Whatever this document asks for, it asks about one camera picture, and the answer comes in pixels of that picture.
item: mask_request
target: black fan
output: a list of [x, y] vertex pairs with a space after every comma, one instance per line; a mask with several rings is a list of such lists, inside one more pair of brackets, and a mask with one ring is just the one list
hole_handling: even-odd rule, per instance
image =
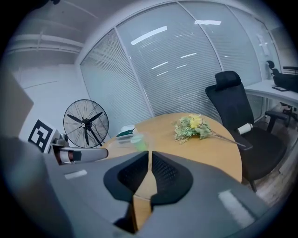
[[96, 102], [82, 99], [71, 104], [64, 114], [64, 130], [78, 147], [102, 146], [108, 133], [108, 117]]

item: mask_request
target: wooden floor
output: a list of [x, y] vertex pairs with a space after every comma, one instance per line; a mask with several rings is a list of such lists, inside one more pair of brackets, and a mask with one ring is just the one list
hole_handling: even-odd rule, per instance
[[[281, 112], [283, 107], [279, 104], [274, 110]], [[254, 126], [266, 129], [270, 117], [262, 118]], [[277, 120], [273, 127], [272, 134], [278, 136], [287, 146], [284, 158], [277, 167], [267, 176], [256, 180], [257, 195], [269, 206], [273, 206], [282, 197], [291, 193], [296, 177], [298, 175], [298, 123], [291, 119], [288, 128], [284, 122]], [[280, 168], [285, 162], [291, 161], [291, 166], [280, 173]], [[243, 178], [242, 183], [250, 187], [249, 183]]]

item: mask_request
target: flower bouquet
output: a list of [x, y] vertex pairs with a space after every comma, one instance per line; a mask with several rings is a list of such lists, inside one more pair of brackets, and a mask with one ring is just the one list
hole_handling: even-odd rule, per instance
[[175, 139], [180, 141], [180, 144], [183, 144], [195, 135], [199, 136], [200, 139], [204, 139], [212, 135], [224, 140], [228, 140], [229, 142], [244, 146], [211, 130], [209, 123], [204, 118], [202, 118], [201, 115], [191, 114], [187, 117], [182, 117], [178, 121], [174, 122], [174, 126], [176, 133]]

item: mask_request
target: fan blade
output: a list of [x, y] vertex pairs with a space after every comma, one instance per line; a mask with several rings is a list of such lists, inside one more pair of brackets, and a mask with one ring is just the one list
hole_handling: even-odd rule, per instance
[[87, 142], [87, 145], [89, 145], [89, 139], [88, 139], [87, 128], [85, 128], [85, 140], [86, 140], [86, 142]]
[[97, 138], [97, 136], [95, 136], [95, 134], [94, 134], [92, 128], [90, 128], [90, 131], [91, 131], [92, 135], [94, 136], [94, 138], [96, 139], [96, 141], [98, 142], [98, 144], [99, 144], [100, 146], [102, 146], [102, 144], [101, 144], [101, 142], [99, 141], [99, 139]]
[[72, 120], [75, 120], [76, 122], [80, 122], [80, 123], [82, 123], [82, 121], [81, 121], [80, 119], [78, 119], [78, 118], [76, 118], [76, 117], [74, 117], [74, 116], [72, 116], [72, 115], [67, 114], [67, 116], [68, 116], [69, 118], [71, 118]]
[[97, 115], [95, 115], [94, 117], [92, 117], [91, 119], [89, 119], [89, 122], [94, 121], [94, 120], [97, 119], [100, 115], [102, 115], [102, 112], [98, 113]]

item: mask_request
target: table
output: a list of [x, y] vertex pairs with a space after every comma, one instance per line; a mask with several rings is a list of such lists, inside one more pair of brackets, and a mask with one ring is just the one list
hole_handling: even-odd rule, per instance
[[273, 86], [275, 86], [273, 80], [264, 80], [244, 88], [247, 94], [277, 100], [290, 106], [298, 107], [298, 93], [292, 91], [281, 92], [273, 89]]
[[[173, 113], [148, 119], [136, 124], [138, 132], [148, 132], [154, 140], [154, 150], [181, 156], [197, 162], [205, 163], [217, 167], [237, 181], [242, 180], [242, 163], [240, 152], [236, 144], [226, 140], [210, 137], [203, 140], [192, 138], [186, 143], [180, 145], [174, 139], [174, 126], [172, 122], [179, 120], [189, 113]], [[215, 132], [233, 139], [231, 134], [217, 121], [204, 117]], [[108, 148], [115, 138], [109, 140], [103, 147]], [[107, 159], [134, 152], [135, 150], [126, 151], [109, 151]], [[149, 158], [148, 173], [134, 195], [135, 218], [138, 229], [144, 224], [151, 214], [150, 197], [157, 193], [156, 181], [151, 171], [152, 159]]]

